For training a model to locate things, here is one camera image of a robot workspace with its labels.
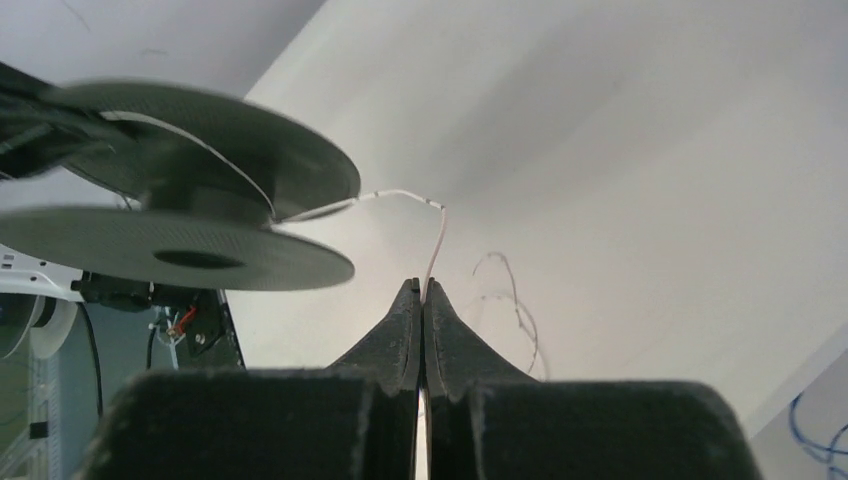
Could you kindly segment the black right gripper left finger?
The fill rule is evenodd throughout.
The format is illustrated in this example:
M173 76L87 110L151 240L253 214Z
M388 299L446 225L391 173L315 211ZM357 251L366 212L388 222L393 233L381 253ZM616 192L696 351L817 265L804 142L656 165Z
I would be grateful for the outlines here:
M319 369L153 371L112 402L83 479L411 479L420 286Z

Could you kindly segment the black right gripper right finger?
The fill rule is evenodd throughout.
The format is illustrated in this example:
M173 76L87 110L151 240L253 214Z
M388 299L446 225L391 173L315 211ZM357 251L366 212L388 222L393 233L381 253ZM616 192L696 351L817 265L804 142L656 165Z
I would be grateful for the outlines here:
M539 381L430 281L423 383L434 479L758 479L737 417L690 381Z

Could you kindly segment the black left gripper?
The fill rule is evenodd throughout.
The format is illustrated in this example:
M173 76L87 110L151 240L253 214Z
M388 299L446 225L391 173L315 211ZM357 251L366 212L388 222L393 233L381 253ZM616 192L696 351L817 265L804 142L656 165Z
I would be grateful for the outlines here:
M34 177L68 157L107 151L120 129L86 107L47 98L58 88L1 64L1 179Z

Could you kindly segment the dark grey perforated spool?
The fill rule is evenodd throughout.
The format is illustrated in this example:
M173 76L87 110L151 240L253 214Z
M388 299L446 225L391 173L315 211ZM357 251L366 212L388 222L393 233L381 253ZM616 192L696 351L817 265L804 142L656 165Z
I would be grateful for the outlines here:
M112 149L58 167L136 207L6 207L2 241L92 273L181 287L299 291L353 277L353 263L340 252L275 231L309 211L339 211L360 192L354 163L320 133L183 86L119 80L56 87L48 99L92 109L120 129Z

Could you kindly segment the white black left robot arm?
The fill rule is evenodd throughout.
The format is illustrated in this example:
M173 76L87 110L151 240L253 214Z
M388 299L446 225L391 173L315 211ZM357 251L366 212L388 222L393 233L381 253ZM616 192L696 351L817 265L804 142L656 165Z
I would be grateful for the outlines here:
M102 133L87 112L41 100L51 84L8 64L1 66L1 180L13 183L59 166ZM1 357L23 348L45 360L63 346L90 303L142 311L151 283L119 279L57 264L1 243Z

